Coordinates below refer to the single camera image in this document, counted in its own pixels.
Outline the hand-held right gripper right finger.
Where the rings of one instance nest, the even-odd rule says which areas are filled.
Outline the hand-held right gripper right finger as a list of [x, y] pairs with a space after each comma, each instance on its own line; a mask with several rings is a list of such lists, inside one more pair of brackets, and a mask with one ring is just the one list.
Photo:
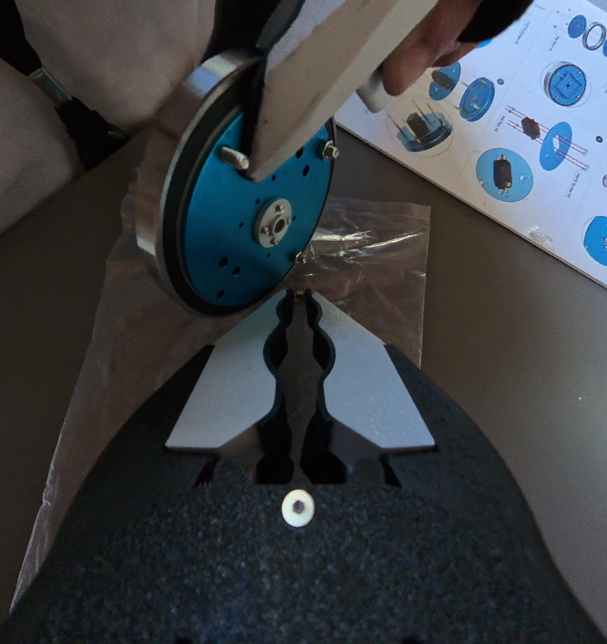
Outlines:
[[341, 484], [363, 459], [435, 450], [431, 435], [386, 345], [321, 295], [305, 294], [323, 370], [315, 415], [302, 447], [314, 484]]

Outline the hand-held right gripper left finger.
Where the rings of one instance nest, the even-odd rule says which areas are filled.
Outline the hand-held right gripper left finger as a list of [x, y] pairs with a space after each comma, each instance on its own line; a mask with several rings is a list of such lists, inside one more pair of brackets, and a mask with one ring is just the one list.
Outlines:
[[278, 367], [294, 294], [281, 290], [216, 342], [165, 447], [232, 459], [260, 484], [291, 481], [292, 434]]

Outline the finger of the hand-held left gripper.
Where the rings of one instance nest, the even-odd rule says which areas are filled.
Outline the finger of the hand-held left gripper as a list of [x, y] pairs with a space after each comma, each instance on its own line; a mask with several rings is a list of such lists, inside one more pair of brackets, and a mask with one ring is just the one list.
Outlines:
[[246, 153], [252, 152], [254, 132], [258, 124], [259, 109], [265, 85], [267, 57], [273, 46], [283, 37], [298, 16], [303, 1], [272, 1], [272, 10], [261, 25], [254, 48], [259, 62], [253, 72], [249, 95], [246, 100]]
[[249, 178], [273, 173], [353, 92], [371, 112], [385, 108], [378, 69], [401, 40], [401, 1], [304, 1], [268, 53]]

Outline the blue disc with bearing ring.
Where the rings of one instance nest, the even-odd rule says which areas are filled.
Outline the blue disc with bearing ring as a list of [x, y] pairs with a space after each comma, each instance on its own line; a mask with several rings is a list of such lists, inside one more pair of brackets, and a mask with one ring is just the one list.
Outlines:
[[324, 124], [267, 178], [246, 175], [246, 105], [259, 58], [227, 51], [195, 68], [157, 115], [130, 189], [150, 270], [189, 310], [222, 316], [266, 296], [322, 214], [335, 128]]

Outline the grey desk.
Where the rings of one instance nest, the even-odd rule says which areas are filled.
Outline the grey desk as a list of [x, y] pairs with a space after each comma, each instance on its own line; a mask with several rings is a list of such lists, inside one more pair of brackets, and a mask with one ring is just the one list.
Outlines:
[[[340, 131], [331, 193], [429, 205], [421, 367], [485, 432], [607, 637], [607, 290]], [[0, 237], [0, 621], [143, 137]]]

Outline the person's left hand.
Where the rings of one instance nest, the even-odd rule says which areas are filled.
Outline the person's left hand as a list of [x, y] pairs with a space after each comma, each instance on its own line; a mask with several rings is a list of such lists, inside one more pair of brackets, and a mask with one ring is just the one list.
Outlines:
[[477, 43], [460, 43], [458, 37], [480, 4], [480, 1], [438, 1], [382, 63], [386, 92], [398, 96], [427, 68], [450, 65], [475, 49]]

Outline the assembly instruction booklet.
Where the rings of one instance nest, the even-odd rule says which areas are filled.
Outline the assembly instruction booklet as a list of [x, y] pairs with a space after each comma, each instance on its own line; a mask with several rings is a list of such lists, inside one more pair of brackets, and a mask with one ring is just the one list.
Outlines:
[[607, 1], [534, 1], [340, 126], [607, 288]]

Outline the clear plastic bag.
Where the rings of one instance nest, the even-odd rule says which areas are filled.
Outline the clear plastic bag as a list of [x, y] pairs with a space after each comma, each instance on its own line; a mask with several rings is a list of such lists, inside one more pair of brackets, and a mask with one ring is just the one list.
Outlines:
[[[161, 289], [138, 252], [132, 197], [124, 198], [121, 217], [10, 610], [32, 584], [75, 494], [120, 427], [203, 346], [262, 304], [219, 318], [188, 313]], [[419, 364], [429, 219], [426, 205], [329, 197], [304, 261], [283, 287], [318, 292]]]

